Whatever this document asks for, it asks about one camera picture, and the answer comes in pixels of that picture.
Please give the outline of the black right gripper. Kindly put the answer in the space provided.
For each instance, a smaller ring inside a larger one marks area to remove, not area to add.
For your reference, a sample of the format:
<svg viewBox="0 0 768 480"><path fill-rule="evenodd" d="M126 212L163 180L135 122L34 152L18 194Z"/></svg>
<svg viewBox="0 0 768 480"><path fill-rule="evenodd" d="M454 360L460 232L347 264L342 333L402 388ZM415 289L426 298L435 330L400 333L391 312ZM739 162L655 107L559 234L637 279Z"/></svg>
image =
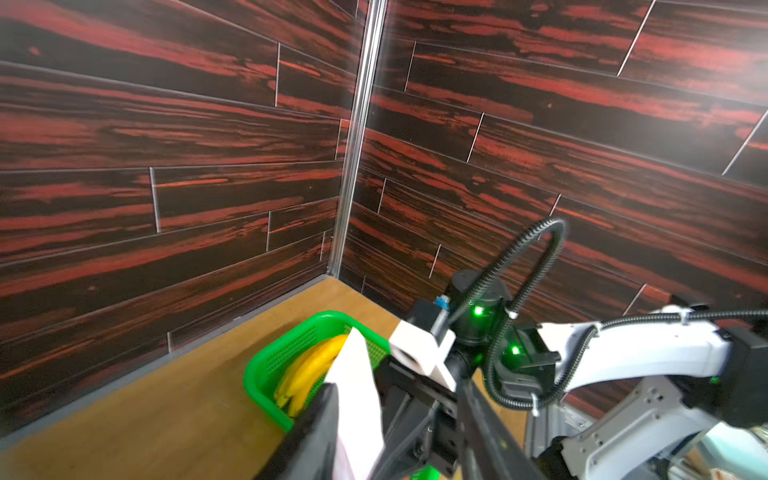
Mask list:
<svg viewBox="0 0 768 480"><path fill-rule="evenodd" d="M446 365L457 381L456 391L415 373L391 353L381 361L375 382L383 402L384 450L373 469L373 478L405 479L427 466L446 477L461 473L457 390L487 365L496 371L490 383L498 393L516 401L529 398L540 403L542 393L554 384L555 364L561 357L544 345L533 322L519 326L507 322L543 275L543 270L533 271L516 296L494 277L464 310L458 308L459 301L480 274L463 270L452 276L445 294L449 297L448 322L456 341ZM548 449L530 459L541 471L542 479L560 478L561 456L557 450Z"/></svg>

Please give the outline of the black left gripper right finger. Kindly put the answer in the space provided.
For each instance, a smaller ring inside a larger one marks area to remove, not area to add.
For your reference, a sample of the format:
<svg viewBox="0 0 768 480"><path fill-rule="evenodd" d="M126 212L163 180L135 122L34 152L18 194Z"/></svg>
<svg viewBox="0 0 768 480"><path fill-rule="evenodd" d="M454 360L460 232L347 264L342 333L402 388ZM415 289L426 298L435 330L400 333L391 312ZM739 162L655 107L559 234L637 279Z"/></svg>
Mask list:
<svg viewBox="0 0 768 480"><path fill-rule="evenodd" d="M534 462L471 380L457 390L459 464L463 479L542 479Z"/></svg>

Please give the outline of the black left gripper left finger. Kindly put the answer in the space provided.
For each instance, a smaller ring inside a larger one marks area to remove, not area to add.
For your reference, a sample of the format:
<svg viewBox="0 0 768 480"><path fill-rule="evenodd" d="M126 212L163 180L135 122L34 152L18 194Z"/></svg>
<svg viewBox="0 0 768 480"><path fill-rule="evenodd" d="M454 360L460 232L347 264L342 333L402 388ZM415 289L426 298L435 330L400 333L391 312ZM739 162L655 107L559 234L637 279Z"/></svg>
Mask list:
<svg viewBox="0 0 768 480"><path fill-rule="evenodd" d="M338 388L333 383L325 383L254 478L331 479L338 422Z"/></svg>

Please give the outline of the pink printed plastic bag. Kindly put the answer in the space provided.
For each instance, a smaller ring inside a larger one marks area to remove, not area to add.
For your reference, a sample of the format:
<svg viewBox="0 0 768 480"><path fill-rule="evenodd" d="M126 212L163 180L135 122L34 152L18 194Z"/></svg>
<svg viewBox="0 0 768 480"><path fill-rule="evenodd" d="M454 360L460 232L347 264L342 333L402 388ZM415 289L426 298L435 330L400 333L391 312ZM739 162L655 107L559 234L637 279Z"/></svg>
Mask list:
<svg viewBox="0 0 768 480"><path fill-rule="evenodd" d="M339 419L335 479L367 479L384 448L381 403L367 345L356 329L348 334L329 371L337 387Z"/></svg>

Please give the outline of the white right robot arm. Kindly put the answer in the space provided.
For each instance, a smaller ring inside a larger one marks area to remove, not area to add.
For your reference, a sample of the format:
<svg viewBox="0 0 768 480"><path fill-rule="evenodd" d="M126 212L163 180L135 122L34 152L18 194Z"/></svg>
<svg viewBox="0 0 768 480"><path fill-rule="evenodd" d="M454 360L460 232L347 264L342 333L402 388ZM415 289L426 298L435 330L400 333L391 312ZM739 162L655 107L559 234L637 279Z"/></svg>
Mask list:
<svg viewBox="0 0 768 480"><path fill-rule="evenodd" d="M451 307L478 278L454 273L444 294L417 301L390 339L375 373L385 447L376 479L433 466L467 479L619 479L718 423L751 428L767 419L763 309L661 312L585 324L514 320L512 298L494 281L457 322ZM560 436L537 457L514 441L472 374L491 357L502 393L531 413L545 398L604 381L636 378L634 389L585 431Z"/></svg>

